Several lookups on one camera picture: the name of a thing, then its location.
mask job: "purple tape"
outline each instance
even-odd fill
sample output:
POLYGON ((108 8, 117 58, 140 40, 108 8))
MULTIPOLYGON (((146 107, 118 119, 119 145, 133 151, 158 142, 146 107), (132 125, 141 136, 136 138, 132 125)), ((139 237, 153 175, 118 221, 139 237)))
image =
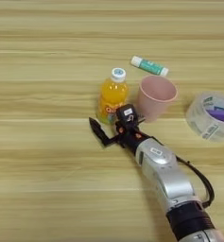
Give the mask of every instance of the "purple tape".
POLYGON ((207 110, 207 113, 212 117, 224 122, 224 111, 221 110, 207 110))

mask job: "orange juice bottle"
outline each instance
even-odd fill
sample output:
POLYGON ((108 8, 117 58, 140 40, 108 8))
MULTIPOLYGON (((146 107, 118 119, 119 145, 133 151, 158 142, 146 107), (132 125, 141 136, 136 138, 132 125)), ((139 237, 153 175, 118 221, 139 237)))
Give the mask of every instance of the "orange juice bottle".
POLYGON ((126 72, 122 68, 112 69, 112 75, 101 85, 101 94, 97 109, 97 118, 104 124, 113 125, 116 109, 123 106, 129 88, 125 82, 126 72))

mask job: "bottle label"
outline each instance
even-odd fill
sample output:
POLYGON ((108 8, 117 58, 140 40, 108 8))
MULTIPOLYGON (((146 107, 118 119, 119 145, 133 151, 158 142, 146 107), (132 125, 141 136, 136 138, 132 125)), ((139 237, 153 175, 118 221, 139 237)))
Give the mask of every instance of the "bottle label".
POLYGON ((151 62, 149 60, 142 60, 139 67, 156 75, 159 75, 163 70, 163 67, 161 65, 151 62))
POLYGON ((118 104, 108 103, 104 98, 100 98, 99 118, 102 122, 113 125, 116 120, 116 110, 124 105, 123 102, 118 104))

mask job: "glue stick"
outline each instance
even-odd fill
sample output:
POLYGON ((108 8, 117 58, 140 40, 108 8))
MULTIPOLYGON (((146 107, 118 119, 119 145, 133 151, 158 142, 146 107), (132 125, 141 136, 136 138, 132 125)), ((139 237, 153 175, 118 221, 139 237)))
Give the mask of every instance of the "glue stick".
POLYGON ((138 67, 138 68, 141 68, 145 71, 148 71, 152 74, 155 74, 155 75, 158 75, 158 76, 163 76, 165 77, 167 74, 168 74, 168 69, 159 65, 159 64, 156 64, 154 62, 151 62, 149 60, 144 60, 140 57, 136 57, 134 56, 132 59, 131 59, 131 62, 130 62, 132 65, 138 67))

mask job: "white bottle cap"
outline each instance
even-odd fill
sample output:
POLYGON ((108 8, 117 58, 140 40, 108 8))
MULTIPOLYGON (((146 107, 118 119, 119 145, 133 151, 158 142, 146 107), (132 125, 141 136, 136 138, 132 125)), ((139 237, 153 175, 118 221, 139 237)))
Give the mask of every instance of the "white bottle cap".
POLYGON ((130 63, 131 63, 132 65, 136 66, 136 67, 139 67, 139 66, 140 66, 140 63, 142 62, 142 60, 143 60, 142 58, 134 56, 134 57, 131 59, 130 63))
POLYGON ((161 76, 162 76, 162 77, 166 77, 167 74, 168 74, 168 71, 169 71, 169 70, 168 70, 167 68, 164 67, 163 70, 161 71, 161 76))
POLYGON ((126 78, 126 71, 122 68, 112 69, 112 80, 121 83, 126 78))

